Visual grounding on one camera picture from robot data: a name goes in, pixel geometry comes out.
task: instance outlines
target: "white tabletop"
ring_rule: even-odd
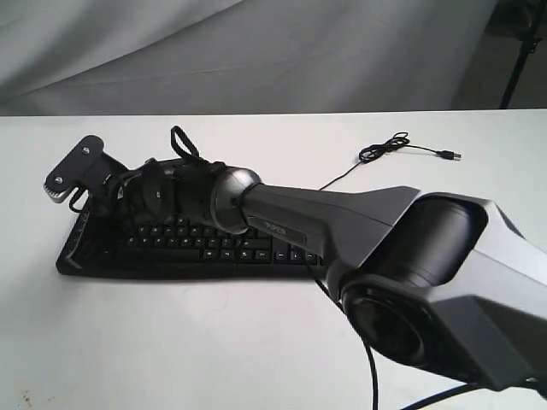
[[[0,408],[370,407],[362,345],[314,284],[148,284],[56,272],[74,215],[42,192],[48,172],[89,133],[129,167],[174,157],[175,124],[205,158],[252,168],[269,184],[307,188],[345,171],[360,148],[408,131],[413,144],[452,149],[462,161],[406,149],[359,167],[332,190],[410,185],[488,197],[547,250],[547,110],[0,118]],[[382,409],[456,385],[376,357]],[[511,389],[435,408],[516,406],[545,403]]]

